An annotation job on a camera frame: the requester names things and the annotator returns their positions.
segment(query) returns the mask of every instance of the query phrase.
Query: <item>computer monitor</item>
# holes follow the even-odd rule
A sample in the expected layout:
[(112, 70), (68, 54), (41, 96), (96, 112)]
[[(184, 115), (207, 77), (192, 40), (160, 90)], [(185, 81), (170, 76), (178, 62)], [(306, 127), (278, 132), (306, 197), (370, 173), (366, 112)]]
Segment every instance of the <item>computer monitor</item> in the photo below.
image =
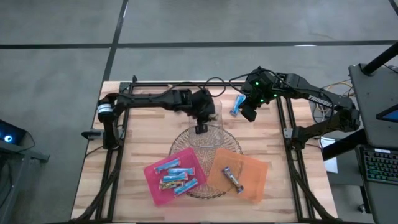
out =
[(398, 105), (392, 106), (377, 114), (376, 119), (398, 123)]

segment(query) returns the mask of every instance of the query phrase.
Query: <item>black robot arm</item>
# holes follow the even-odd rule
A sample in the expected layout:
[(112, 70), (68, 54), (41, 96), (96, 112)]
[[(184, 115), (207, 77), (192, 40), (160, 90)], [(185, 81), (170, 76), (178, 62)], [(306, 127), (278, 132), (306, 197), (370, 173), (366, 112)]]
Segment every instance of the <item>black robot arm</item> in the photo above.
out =
[(206, 122), (215, 114), (213, 99), (206, 89), (167, 90), (161, 94), (110, 93), (98, 102), (98, 119), (104, 124), (104, 149), (117, 149), (120, 137), (115, 121), (127, 108), (161, 107), (165, 110), (183, 111), (197, 119), (197, 134), (207, 132)]
[(343, 97), (309, 84), (303, 77), (293, 73), (274, 73), (257, 68), (248, 74), (241, 87), (246, 99), (239, 106), (248, 121), (256, 119), (256, 109), (277, 97), (306, 99), (331, 109), (331, 118), (309, 127), (297, 126), (284, 130), (290, 138), (292, 149), (303, 149), (312, 137), (332, 131), (355, 131), (360, 126), (359, 111), (349, 97)]

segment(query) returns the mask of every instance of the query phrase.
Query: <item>blue snack wrapper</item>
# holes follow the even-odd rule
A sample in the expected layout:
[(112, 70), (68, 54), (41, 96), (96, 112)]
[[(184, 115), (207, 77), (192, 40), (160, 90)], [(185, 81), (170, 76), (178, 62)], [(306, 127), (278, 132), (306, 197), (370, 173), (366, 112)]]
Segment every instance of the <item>blue snack wrapper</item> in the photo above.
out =
[(195, 174), (195, 168), (171, 168), (167, 171), (169, 175), (178, 175), (181, 174), (182, 172), (187, 172), (188, 175), (194, 175)]
[(162, 178), (162, 182), (170, 182), (177, 180), (188, 180), (188, 174), (186, 172), (182, 172), (179, 175), (168, 175)]
[(162, 170), (167, 170), (169, 168), (179, 166), (180, 164), (181, 164), (180, 158), (174, 159), (170, 162), (166, 162), (165, 164), (155, 167), (155, 171), (156, 173), (160, 173)]
[(174, 188), (174, 194), (176, 196), (181, 195), (182, 193), (187, 192), (190, 190), (192, 187), (196, 186), (198, 184), (198, 180), (196, 178), (186, 182), (183, 186), (176, 187)]
[(246, 96), (243, 94), (239, 94), (236, 96), (235, 104), (234, 107), (231, 109), (229, 113), (231, 113), (232, 116), (236, 116), (239, 113), (239, 105), (246, 99)]

